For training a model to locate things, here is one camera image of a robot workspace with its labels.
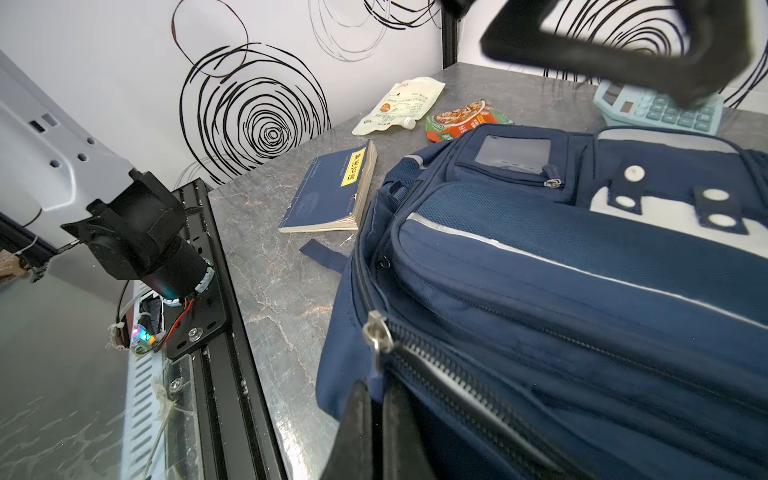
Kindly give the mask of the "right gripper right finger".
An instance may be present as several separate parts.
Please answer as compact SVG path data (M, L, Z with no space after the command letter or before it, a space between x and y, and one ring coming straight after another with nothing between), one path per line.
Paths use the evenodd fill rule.
M383 479L434 479L408 390L390 380L382 409Z

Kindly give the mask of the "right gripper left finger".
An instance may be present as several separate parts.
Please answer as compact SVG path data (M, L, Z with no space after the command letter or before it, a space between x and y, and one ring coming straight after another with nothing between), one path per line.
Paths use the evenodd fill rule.
M358 381L347 398L322 479L373 479L373 409L367 384Z

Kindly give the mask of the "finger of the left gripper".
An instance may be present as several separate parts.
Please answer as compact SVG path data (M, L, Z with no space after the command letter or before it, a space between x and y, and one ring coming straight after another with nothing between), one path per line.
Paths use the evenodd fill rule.
M542 25L554 1L508 1L480 40L496 61L610 80L668 95L688 108L750 65L745 1L589 1L572 22Z

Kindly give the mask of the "navy blue student backpack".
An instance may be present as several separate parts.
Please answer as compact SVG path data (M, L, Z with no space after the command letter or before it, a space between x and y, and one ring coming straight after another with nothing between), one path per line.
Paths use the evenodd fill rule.
M767 155L698 133L485 125L404 157L337 271L341 422L409 392L434 479L763 479Z

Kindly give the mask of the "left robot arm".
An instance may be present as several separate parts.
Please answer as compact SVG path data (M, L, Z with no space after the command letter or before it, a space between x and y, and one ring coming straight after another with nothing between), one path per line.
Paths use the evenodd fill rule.
M690 39L677 57L648 56L568 39L540 28L554 3L509 1L484 32L489 58L554 67L656 89L686 106L714 93L748 64L748 9L742 1L677 1ZM150 172L94 140L10 58L1 60L1 192L27 196L46 220L8 238L17 255L48 259L71 243L90 247L119 280L139 280L170 304L203 293L211 264L180 236L181 203Z

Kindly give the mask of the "teal calculator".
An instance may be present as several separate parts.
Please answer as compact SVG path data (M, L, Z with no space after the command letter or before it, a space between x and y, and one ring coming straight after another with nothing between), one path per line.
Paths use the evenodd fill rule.
M683 109L668 95L604 80L593 96L593 104L611 127L664 128L716 135L724 98L714 94L693 109Z

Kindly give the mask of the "navy blue small book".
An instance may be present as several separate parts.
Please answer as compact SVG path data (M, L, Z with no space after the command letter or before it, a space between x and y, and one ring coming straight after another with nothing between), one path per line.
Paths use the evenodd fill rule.
M278 228L281 233L355 231L378 159L369 140L313 159Z

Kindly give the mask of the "orange green snack packet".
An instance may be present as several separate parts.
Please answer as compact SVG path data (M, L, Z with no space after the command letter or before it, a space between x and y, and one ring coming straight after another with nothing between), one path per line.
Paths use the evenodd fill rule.
M484 124L511 125L513 121L495 108L490 101L481 99L463 107L429 116L426 119L426 138L431 143L454 140Z

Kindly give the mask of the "white cream food pouch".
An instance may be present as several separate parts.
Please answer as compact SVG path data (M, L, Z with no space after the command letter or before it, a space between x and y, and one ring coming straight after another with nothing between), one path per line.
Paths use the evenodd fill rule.
M445 84L431 77L417 77L395 84L377 106L352 130L356 136L399 126L413 130L436 103Z

